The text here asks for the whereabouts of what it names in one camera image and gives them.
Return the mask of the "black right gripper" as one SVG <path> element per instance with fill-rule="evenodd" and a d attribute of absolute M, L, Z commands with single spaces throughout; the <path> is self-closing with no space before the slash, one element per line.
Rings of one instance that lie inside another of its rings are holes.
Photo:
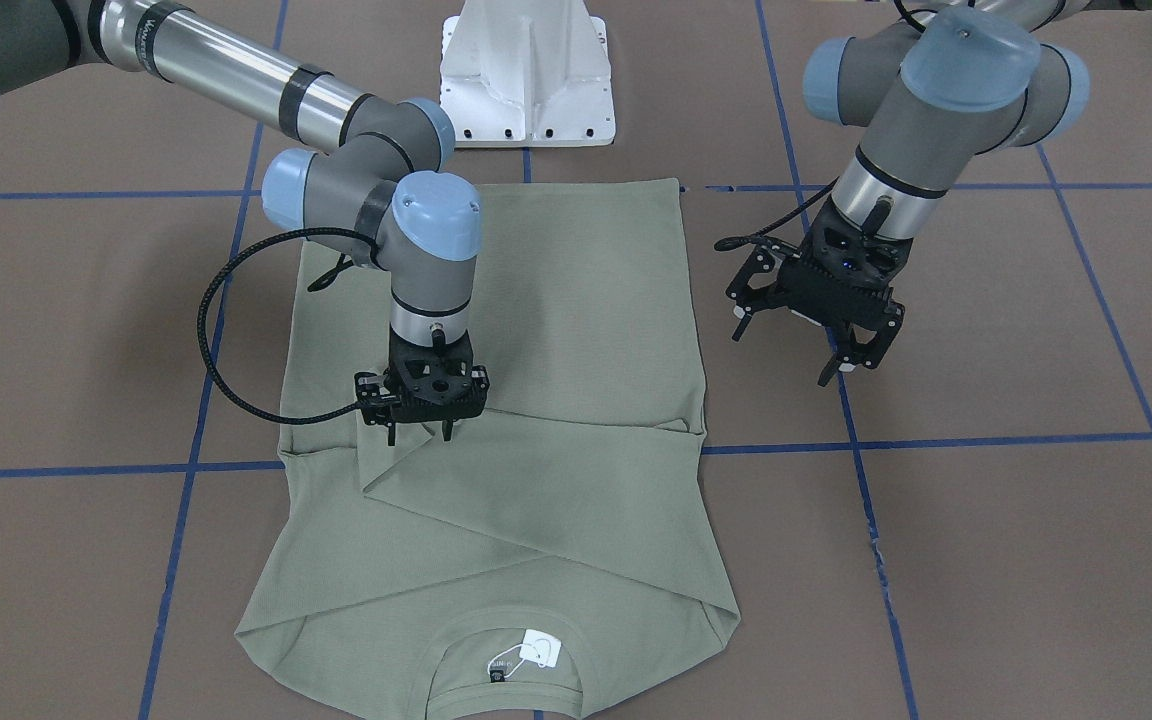
<path fill-rule="evenodd" d="M 442 420 L 444 442 L 450 442 L 456 420 L 483 414 L 488 387 L 468 334 L 429 347 L 392 331 L 385 372 L 355 376 L 356 407 L 366 423 L 385 423 L 388 447 L 396 447 L 397 423 Z"/>

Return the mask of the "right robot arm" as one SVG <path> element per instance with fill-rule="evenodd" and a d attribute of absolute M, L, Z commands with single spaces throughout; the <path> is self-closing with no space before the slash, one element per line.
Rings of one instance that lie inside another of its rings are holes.
<path fill-rule="evenodd" d="M 262 179 L 262 209 L 279 233 L 223 265 L 198 306 L 202 361 L 234 406 L 259 415 L 218 370 L 212 301 L 256 252 L 311 240 L 338 252 L 338 263 L 310 291 L 344 270 L 391 275 L 387 365 L 355 377 L 355 401 L 342 414 L 389 434 L 435 420 L 445 438 L 457 420 L 483 414 L 488 373 L 468 338 L 482 197 L 445 172 L 454 128 L 438 104 L 367 94 L 177 1 L 0 1 L 0 96 L 88 63 L 187 88 L 296 142 Z"/>

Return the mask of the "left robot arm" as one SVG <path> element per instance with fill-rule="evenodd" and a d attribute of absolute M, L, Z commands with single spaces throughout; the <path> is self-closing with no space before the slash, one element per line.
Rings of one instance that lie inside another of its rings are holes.
<path fill-rule="evenodd" d="M 803 74 L 810 114 L 863 128 L 840 176 L 809 199 L 803 241 L 765 227 L 717 242 L 749 247 L 727 288 L 738 328 L 785 306 L 835 338 L 818 382 L 881 364 L 904 323 L 890 282 L 914 238 L 975 156 L 1025 147 L 1082 115 L 1091 77 L 1039 28 L 1084 1 L 935 1 L 867 38 L 823 41 Z"/>

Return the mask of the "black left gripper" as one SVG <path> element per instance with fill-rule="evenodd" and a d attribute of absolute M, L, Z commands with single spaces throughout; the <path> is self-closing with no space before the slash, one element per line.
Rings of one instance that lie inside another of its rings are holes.
<path fill-rule="evenodd" d="M 785 306 L 832 332 L 835 353 L 818 376 L 819 387 L 855 366 L 881 364 L 904 323 L 905 306 L 893 300 L 890 282 L 905 268 L 905 241 L 846 222 L 814 225 L 796 247 L 771 241 L 755 245 L 727 287 L 738 318 L 732 341 L 741 340 L 755 314 Z M 768 273 L 770 285 L 751 285 Z"/>

